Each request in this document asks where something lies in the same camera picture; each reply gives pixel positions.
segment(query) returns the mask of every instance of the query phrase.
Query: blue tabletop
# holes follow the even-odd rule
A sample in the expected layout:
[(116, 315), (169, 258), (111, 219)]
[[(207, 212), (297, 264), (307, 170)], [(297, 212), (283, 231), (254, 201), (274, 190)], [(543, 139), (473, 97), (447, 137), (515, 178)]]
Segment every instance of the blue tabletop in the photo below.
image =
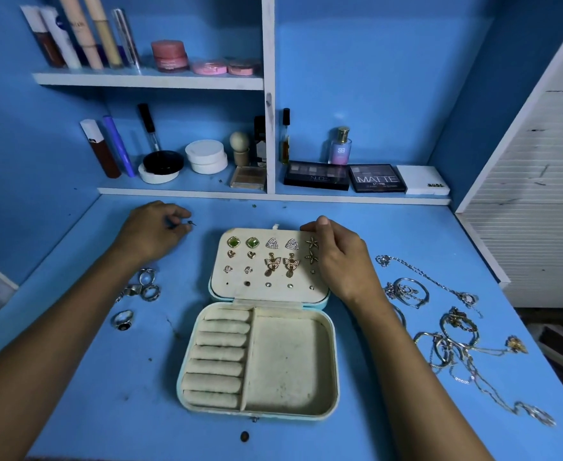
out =
[[(0, 348), (49, 307), (110, 244), (128, 212), (147, 197), (103, 195), (0, 311)], [(259, 420), (196, 414), (178, 402), (175, 383), (194, 320), (211, 303), (207, 281), (217, 242), (233, 227), (297, 229), (319, 214), (359, 232), (372, 257), (396, 255), (459, 291), (480, 297), (484, 319), (470, 311), (484, 347), (501, 348), (517, 335), (528, 355), (473, 353), (482, 375), (501, 396), (534, 404), (557, 421), (550, 428), (526, 414), (503, 410), (474, 385), (439, 379), (498, 460), (563, 459), (563, 387), (495, 283), (454, 215), (443, 206), (362, 205), (308, 202), (172, 198), (196, 224), (178, 248), (155, 265), (160, 299), (117, 303), (135, 312), (127, 332), (107, 321), (87, 351), (32, 456), (121, 461), (394, 459), (390, 428), (369, 358), (351, 317), (333, 298), (324, 310), (334, 322), (339, 348), (340, 402), (323, 422)], [(393, 263), (376, 266), (385, 284), (420, 279)], [(437, 331), (439, 318), (462, 304), (424, 282), (431, 301), (420, 310), (400, 303), (407, 328)], [(426, 355), (428, 346), (421, 345)], [(249, 441), (239, 439), (248, 431)]]

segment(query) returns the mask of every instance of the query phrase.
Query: left hand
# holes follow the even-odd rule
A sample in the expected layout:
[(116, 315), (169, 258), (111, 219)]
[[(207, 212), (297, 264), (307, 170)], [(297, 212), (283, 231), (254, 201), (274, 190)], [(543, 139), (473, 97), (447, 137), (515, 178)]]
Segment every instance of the left hand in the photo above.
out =
[(135, 255), (141, 265), (161, 259), (192, 230), (192, 225), (182, 223), (191, 216), (183, 207), (160, 200), (137, 207), (130, 212), (112, 249)]

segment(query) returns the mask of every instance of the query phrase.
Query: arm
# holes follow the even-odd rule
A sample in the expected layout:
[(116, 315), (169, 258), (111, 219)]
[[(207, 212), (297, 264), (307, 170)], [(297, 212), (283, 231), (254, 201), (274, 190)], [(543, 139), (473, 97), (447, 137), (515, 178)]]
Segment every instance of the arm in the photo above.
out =
[(364, 241), (323, 216), (301, 230), (318, 233), (322, 276), (369, 342), (401, 458), (492, 460), (401, 325)]
[[(119, 292), (192, 228), (190, 213), (156, 201), (133, 210), (111, 247), (0, 351), (0, 460), (20, 460), (44, 427)], [(175, 224), (168, 228), (166, 219)]]

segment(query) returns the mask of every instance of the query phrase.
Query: purple tube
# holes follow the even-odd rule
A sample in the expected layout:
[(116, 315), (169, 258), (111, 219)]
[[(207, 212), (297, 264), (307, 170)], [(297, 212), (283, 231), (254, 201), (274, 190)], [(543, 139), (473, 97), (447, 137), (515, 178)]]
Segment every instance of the purple tube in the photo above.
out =
[(110, 133), (110, 139), (113, 141), (113, 144), (115, 145), (119, 157), (122, 159), (122, 162), (124, 162), (124, 166), (126, 168), (126, 172), (128, 173), (128, 176), (135, 177), (136, 173), (132, 168), (132, 162), (130, 162), (130, 156), (126, 152), (124, 142), (122, 140), (122, 137), (119, 135), (119, 131), (117, 131), (115, 122), (113, 121), (113, 117), (111, 115), (104, 115), (102, 117), (102, 120), (104, 121), (104, 125), (106, 126), (106, 128)]

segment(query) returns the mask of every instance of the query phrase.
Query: black compact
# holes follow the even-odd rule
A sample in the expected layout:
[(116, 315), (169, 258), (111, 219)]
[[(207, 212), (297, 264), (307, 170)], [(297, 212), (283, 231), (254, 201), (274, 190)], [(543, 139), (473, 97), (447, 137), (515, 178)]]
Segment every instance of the black compact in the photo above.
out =
[(345, 165), (328, 163), (288, 162), (283, 184), (317, 187), (319, 189), (348, 190), (350, 177)]
[(183, 168), (183, 156), (172, 150), (159, 150), (151, 152), (143, 160), (142, 164), (147, 173), (158, 175), (177, 173)]
[(407, 187), (392, 165), (350, 165), (356, 192), (405, 192)]

